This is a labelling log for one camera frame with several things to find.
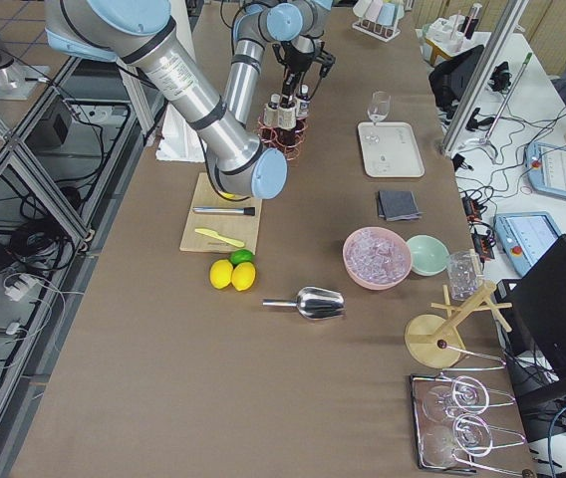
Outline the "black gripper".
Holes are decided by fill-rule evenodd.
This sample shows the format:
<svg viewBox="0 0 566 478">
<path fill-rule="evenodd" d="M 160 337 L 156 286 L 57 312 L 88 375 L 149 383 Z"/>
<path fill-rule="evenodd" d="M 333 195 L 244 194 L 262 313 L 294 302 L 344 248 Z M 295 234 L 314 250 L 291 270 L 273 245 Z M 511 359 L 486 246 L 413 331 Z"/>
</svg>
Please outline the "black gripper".
<svg viewBox="0 0 566 478">
<path fill-rule="evenodd" d="M 294 99 L 297 88 L 314 63 L 320 65 L 317 85 L 336 63 L 336 57 L 325 50 L 325 42 L 319 38 L 299 36 L 292 41 L 274 43 L 272 49 L 277 62 L 284 67 L 282 100 Z"/>
</svg>

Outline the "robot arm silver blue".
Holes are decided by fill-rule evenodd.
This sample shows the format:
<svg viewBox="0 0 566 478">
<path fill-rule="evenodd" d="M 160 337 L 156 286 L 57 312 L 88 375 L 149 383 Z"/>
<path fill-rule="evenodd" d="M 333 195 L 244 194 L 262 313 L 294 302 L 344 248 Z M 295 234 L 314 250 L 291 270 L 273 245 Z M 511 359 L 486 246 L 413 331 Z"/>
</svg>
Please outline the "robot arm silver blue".
<svg viewBox="0 0 566 478">
<path fill-rule="evenodd" d="M 231 194 L 275 197 L 287 178 L 284 154 L 245 127 L 265 46 L 281 45 L 288 71 L 309 69 L 320 52 L 329 1 L 247 1 L 233 28 L 235 53 L 220 93 L 176 36 L 167 1 L 48 1 L 49 45 L 67 55 L 123 61 L 140 69 L 206 146 L 211 184 Z"/>
<path fill-rule="evenodd" d="M 281 126 L 295 126 L 296 93 L 313 64 L 324 79 L 336 58 L 327 52 L 322 36 L 332 10 L 331 1 L 245 1 L 232 26 L 230 73 L 224 99 L 241 124 L 246 124 L 266 47 L 271 44 L 284 67 L 279 116 Z"/>
</svg>

